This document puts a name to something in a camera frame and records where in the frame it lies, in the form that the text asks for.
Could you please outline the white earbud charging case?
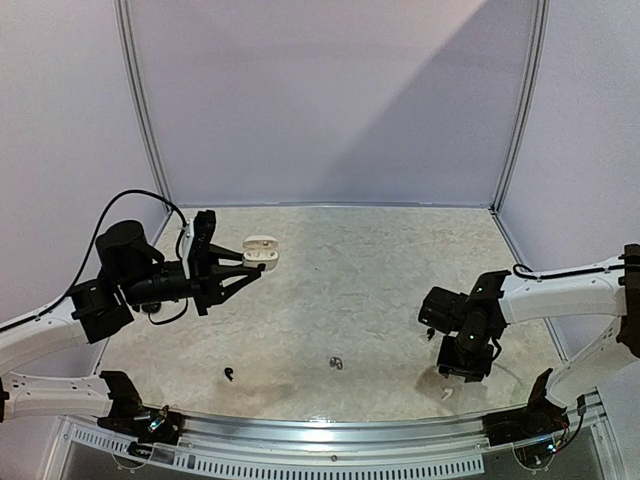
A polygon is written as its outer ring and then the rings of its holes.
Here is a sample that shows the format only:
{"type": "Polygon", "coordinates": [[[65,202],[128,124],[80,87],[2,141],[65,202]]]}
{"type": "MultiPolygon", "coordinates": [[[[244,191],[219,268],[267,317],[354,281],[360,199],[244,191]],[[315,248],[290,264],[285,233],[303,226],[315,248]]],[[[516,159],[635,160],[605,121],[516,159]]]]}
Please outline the white earbud charging case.
{"type": "Polygon", "coordinates": [[[248,268],[264,266],[267,271],[275,269],[280,258],[278,245],[278,240],[269,235],[247,237],[242,244],[243,265],[248,268]]]}

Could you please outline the white earbud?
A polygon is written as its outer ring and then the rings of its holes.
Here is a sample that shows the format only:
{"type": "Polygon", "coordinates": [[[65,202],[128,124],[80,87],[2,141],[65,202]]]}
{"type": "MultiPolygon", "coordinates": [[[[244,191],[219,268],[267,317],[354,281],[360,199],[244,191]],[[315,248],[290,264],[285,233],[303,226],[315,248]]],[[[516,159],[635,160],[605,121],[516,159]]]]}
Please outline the white earbud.
{"type": "Polygon", "coordinates": [[[443,389],[443,394],[441,396],[441,400],[442,401],[447,400],[448,398],[451,397],[452,394],[453,394],[453,389],[452,388],[444,388],[443,389]]]}

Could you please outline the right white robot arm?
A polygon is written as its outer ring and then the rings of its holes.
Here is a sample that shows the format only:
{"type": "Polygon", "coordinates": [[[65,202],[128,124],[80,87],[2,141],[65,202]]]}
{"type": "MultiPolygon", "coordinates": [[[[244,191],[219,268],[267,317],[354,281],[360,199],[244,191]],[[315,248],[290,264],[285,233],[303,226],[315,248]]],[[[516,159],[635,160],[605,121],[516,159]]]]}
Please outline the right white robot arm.
{"type": "Polygon", "coordinates": [[[611,322],[561,369],[547,369],[532,388],[517,427],[537,436],[581,394],[639,359],[639,247],[578,267],[542,272],[501,270],[478,277],[467,294],[432,288],[419,323],[443,334],[436,365],[479,382],[491,371],[511,325],[536,319],[607,316],[611,322]]]}

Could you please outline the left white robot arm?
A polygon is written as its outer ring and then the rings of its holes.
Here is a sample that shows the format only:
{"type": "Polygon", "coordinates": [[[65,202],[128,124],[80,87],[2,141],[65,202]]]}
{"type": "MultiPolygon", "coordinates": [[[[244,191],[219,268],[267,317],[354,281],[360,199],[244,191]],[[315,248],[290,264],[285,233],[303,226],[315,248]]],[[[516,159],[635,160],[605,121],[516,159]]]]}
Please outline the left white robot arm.
{"type": "Polygon", "coordinates": [[[1,418],[56,414],[113,420],[128,434],[141,433],[149,420],[128,376],[104,371],[84,378],[29,377],[17,368],[48,354],[105,340],[130,324],[144,305],[193,301],[199,315],[231,298],[278,262],[270,237],[245,240],[235,252],[212,244],[216,215],[201,211],[183,228],[182,257],[168,261],[151,246],[142,224],[124,220],[95,240],[101,264],[96,279],[80,283],[57,305],[13,320],[1,328],[1,418]]]}

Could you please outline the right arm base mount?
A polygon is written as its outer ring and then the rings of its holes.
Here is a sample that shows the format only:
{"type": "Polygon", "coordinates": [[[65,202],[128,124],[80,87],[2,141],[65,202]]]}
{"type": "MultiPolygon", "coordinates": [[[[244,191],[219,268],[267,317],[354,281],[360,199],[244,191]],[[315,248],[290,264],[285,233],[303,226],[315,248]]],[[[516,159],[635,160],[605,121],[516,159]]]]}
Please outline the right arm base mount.
{"type": "Polygon", "coordinates": [[[560,387],[573,371],[571,366],[558,372],[548,368],[536,378],[525,406],[483,415],[481,417],[482,432],[489,444],[498,446],[515,443],[551,434],[559,428],[563,429],[560,445],[554,444],[548,447],[548,451],[555,453],[570,444],[584,423],[587,411],[586,397],[584,394],[577,397],[578,426],[573,436],[568,437],[570,426],[568,403],[556,397],[552,398],[551,392],[555,387],[560,387]]]}

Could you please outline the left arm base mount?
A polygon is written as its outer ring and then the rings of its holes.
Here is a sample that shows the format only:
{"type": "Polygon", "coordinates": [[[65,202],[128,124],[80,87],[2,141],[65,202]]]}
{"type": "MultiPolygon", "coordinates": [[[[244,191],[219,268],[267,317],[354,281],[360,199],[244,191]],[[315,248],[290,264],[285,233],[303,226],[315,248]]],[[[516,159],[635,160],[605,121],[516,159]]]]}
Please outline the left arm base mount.
{"type": "Polygon", "coordinates": [[[132,438],[128,455],[148,460],[156,444],[177,446],[185,417],[168,405],[145,406],[133,382],[122,371],[102,371],[99,378],[106,383],[111,401],[108,414],[97,419],[97,426],[132,438]]]}

